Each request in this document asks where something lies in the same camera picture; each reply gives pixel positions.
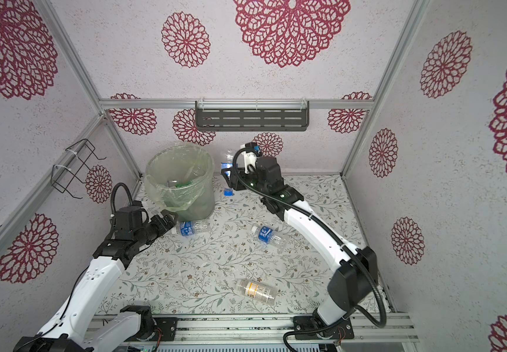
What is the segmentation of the clear bottle blue label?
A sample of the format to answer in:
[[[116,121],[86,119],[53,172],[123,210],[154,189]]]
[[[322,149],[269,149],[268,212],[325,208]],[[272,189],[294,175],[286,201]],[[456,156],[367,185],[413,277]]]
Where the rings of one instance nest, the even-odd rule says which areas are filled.
[[[200,233],[209,233],[210,223],[208,220],[181,221],[172,229],[171,233],[183,237],[195,236]]]

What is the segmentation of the Pocari bottle blue cap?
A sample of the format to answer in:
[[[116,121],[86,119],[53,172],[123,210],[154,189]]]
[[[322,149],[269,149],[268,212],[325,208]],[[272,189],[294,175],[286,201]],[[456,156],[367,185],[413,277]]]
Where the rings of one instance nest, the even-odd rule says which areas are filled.
[[[226,183],[228,183],[231,177],[233,157],[234,157],[233,150],[226,150],[222,153],[221,174],[224,177]],[[233,188],[228,184],[226,184],[224,188],[224,196],[231,197],[233,195],[234,195]]]

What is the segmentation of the Pocari bottle white cap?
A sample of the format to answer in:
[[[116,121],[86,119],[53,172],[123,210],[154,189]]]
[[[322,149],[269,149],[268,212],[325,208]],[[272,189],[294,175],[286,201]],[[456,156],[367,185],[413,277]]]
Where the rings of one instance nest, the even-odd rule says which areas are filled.
[[[267,225],[253,226],[251,232],[258,238],[262,243],[272,246],[276,249],[284,249],[288,244],[288,237],[274,230],[272,227]]]

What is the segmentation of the clear bottle yellow label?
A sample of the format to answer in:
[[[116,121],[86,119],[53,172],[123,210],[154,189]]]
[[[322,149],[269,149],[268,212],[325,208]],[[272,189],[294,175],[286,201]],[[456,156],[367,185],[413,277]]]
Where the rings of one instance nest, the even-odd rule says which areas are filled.
[[[278,290],[275,287],[264,285],[247,279],[237,280],[236,291],[241,295],[258,302],[273,306]]]

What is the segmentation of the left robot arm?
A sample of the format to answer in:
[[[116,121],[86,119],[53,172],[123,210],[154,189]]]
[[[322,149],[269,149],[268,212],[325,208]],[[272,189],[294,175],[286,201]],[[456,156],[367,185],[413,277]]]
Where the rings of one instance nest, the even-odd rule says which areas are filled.
[[[149,340],[158,331],[150,307],[128,305],[91,337],[89,324],[113,284],[131,261],[177,224],[177,214],[163,210],[149,216],[140,202],[111,215],[111,229],[79,275],[66,302],[33,337],[22,337],[15,351],[114,351],[129,339]]]

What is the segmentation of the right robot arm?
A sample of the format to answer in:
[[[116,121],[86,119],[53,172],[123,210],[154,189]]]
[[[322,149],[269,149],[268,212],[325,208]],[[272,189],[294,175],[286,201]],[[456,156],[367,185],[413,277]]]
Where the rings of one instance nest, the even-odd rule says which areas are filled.
[[[305,197],[285,183],[276,158],[244,147],[233,160],[222,164],[221,175],[235,191],[248,190],[285,224],[294,228],[316,249],[333,275],[328,297],[315,312],[317,322],[332,326],[353,312],[360,312],[376,327],[387,322],[387,312],[378,288],[377,256],[366,246],[349,242],[318,216]]]

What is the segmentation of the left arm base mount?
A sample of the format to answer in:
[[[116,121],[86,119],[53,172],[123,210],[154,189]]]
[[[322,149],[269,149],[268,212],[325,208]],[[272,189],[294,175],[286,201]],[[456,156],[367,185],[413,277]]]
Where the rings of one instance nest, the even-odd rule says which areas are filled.
[[[125,343],[157,343],[172,342],[177,331],[177,318],[154,317],[145,320],[144,325],[136,335],[125,340]]]

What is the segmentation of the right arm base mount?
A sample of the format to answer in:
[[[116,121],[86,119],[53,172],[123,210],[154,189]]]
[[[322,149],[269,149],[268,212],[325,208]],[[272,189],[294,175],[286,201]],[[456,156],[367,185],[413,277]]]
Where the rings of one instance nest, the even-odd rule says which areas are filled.
[[[352,340],[355,337],[351,320],[342,318],[333,324],[324,324],[317,317],[297,315],[293,318],[296,340]]]

